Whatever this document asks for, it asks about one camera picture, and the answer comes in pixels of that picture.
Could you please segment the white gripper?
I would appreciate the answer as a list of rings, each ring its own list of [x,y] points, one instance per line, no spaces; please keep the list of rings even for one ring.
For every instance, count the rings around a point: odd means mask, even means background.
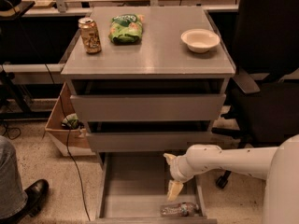
[[[188,164],[185,156],[175,156],[164,153],[168,165],[170,165],[170,174],[175,180],[168,183],[167,200],[173,202],[183,189],[183,184],[194,177],[193,169]]]

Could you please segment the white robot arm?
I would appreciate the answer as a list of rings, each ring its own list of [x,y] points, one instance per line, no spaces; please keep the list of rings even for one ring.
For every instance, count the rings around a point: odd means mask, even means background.
[[[263,224],[299,224],[299,135],[278,147],[222,149],[216,145],[193,145],[185,154],[165,153],[172,179],[167,200],[179,196],[183,184],[214,169],[266,181]]]

